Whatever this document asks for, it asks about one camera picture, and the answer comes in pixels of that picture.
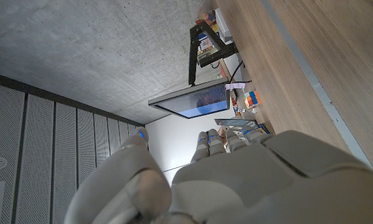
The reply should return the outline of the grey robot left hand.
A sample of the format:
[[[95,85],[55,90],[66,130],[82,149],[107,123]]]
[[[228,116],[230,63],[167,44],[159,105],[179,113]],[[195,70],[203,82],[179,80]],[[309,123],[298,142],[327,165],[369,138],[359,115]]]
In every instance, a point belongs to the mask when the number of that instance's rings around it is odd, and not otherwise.
[[[137,128],[76,191],[66,223],[373,223],[373,170],[297,131],[198,135],[168,182]]]

